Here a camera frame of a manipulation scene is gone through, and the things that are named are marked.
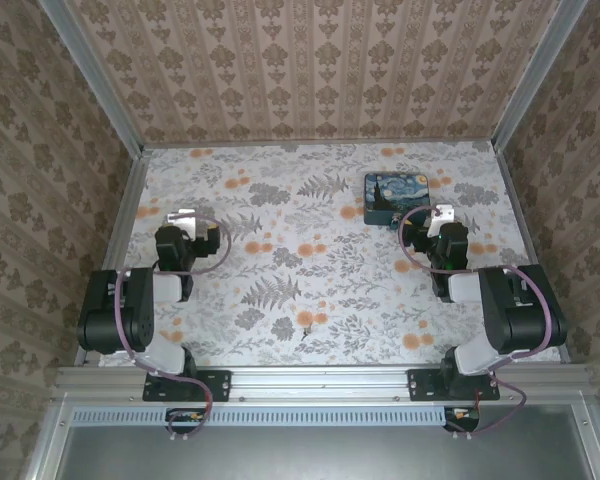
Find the grey metal sheet panel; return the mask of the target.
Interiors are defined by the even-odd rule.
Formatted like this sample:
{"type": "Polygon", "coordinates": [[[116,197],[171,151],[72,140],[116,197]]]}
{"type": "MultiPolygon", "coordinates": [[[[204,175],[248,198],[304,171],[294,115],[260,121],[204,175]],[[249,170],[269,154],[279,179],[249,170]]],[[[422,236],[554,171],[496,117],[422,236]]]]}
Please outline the grey metal sheet panel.
{"type": "Polygon", "coordinates": [[[57,480],[592,480],[569,409],[526,407],[483,435],[441,427],[70,431],[57,480]]]}

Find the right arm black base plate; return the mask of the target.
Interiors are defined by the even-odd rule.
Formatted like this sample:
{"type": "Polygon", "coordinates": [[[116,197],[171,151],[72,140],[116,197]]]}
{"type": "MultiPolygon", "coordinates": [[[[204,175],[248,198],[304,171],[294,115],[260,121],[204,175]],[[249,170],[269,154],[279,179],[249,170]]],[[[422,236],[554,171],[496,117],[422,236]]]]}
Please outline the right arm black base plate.
{"type": "Polygon", "coordinates": [[[464,376],[452,373],[449,378],[440,369],[407,371],[411,401],[497,401],[500,392],[488,375],[464,376]]]}

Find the aluminium front rail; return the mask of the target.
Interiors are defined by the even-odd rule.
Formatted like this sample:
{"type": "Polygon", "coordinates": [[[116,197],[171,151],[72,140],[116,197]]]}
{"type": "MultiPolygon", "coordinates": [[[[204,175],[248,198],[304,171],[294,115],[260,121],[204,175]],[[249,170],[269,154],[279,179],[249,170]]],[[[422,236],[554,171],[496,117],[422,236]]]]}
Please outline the aluminium front rail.
{"type": "MultiPolygon", "coordinates": [[[[428,366],[356,365],[231,367],[226,405],[406,404],[417,386],[412,370],[428,366]]],[[[594,396],[582,365],[510,364],[497,379],[527,395],[532,405],[572,404],[594,396]]],[[[85,404],[139,404],[145,374],[131,367],[71,367],[60,370],[53,398],[85,404]]]]}

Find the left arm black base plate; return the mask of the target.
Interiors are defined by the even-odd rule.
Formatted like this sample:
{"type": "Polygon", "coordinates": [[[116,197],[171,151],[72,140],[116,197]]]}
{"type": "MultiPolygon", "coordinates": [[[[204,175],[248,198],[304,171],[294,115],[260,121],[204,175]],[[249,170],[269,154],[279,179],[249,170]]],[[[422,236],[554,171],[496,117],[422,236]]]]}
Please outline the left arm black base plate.
{"type": "MultiPolygon", "coordinates": [[[[208,387],[214,402],[227,402],[231,390],[229,370],[199,370],[197,380],[208,387]]],[[[205,393],[201,387],[190,382],[146,375],[142,399],[145,402],[204,402],[205,393]]]]}

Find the aluminium corner post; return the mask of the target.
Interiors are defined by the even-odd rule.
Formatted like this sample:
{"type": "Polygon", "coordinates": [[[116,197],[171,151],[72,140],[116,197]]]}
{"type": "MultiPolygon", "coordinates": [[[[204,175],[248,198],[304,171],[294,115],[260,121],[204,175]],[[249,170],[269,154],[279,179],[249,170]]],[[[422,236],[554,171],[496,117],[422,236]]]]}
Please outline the aluminium corner post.
{"type": "Polygon", "coordinates": [[[504,151],[558,54],[581,17],[588,0],[560,0],[527,68],[492,135],[496,154],[504,151]]]}
{"type": "Polygon", "coordinates": [[[66,0],[39,0],[39,2],[107,115],[120,141],[124,144],[132,160],[137,160],[142,156],[143,150],[139,129],[133,124],[131,115],[126,112],[113,82],[108,78],[105,68],[97,58],[95,48],[91,46],[66,0]]]}

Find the floral table cloth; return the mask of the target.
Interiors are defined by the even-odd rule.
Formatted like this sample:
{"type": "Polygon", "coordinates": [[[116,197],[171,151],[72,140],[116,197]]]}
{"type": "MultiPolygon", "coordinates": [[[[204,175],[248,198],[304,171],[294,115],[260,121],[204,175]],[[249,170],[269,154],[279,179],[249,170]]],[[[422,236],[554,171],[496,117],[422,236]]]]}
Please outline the floral table cloth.
{"type": "Polygon", "coordinates": [[[231,239],[196,262],[190,300],[161,304],[157,333],[199,365],[435,363],[482,326],[476,304],[437,299],[397,234],[363,219],[364,177],[418,174],[467,227],[471,266],[528,254],[486,141],[155,149],[125,262],[156,260],[154,235],[182,208],[231,239]]]}

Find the starry night print tin box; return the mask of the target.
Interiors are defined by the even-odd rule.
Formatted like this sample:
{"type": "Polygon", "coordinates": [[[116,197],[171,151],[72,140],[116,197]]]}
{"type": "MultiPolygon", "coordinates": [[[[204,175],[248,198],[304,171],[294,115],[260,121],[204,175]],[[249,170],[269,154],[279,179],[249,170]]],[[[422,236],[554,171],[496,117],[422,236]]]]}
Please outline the starry night print tin box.
{"type": "Polygon", "coordinates": [[[389,227],[394,214],[403,217],[430,204],[428,178],[404,172],[371,172],[364,176],[364,223],[389,227]]]}

